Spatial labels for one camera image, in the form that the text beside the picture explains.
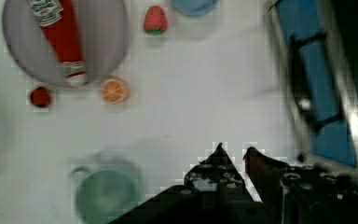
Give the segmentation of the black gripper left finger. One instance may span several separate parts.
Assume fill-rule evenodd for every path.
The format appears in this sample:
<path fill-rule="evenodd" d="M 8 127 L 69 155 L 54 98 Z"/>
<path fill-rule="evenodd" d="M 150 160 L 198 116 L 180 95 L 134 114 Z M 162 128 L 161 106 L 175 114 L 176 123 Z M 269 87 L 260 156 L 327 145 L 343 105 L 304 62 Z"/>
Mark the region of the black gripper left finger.
<path fill-rule="evenodd" d="M 213 153 L 186 173 L 184 188 L 201 199 L 246 197 L 244 180 L 219 143 Z"/>

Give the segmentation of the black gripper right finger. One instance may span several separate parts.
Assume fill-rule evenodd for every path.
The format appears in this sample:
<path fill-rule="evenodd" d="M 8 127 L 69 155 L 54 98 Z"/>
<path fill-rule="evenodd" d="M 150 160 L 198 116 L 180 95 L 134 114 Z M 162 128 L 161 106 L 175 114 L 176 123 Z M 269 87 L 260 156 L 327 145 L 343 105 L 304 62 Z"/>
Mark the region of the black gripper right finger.
<path fill-rule="evenodd" d="M 278 224 L 358 224 L 358 185 L 322 166 L 292 166 L 254 147 L 243 156 L 246 174 Z"/>

